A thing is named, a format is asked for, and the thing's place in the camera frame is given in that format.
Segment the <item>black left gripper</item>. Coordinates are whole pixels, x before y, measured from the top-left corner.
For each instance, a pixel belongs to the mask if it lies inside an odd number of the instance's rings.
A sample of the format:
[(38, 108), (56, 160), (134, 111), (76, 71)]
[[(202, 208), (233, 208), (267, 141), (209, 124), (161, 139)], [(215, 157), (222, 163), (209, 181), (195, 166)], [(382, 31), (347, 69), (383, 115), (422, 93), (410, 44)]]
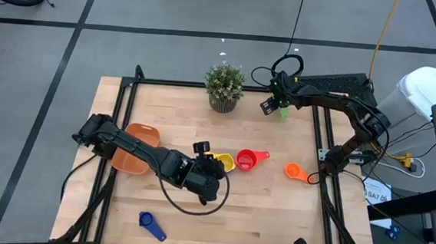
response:
[(209, 141), (193, 144), (193, 152), (197, 156), (188, 161), (187, 174), (183, 181), (183, 186), (198, 195), (203, 206), (216, 200), (219, 182), (225, 175), (223, 162), (208, 153), (209, 150)]

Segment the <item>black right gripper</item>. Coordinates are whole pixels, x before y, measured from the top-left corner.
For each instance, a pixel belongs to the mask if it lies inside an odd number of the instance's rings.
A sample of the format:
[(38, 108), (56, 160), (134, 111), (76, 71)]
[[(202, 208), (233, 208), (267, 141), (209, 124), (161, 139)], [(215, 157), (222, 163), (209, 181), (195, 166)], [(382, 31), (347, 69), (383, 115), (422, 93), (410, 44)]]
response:
[(293, 90), (300, 89), (301, 84), (287, 73), (277, 73), (266, 86), (271, 96), (260, 104), (265, 115), (272, 114), (275, 110), (293, 106), (300, 110), (302, 102)]

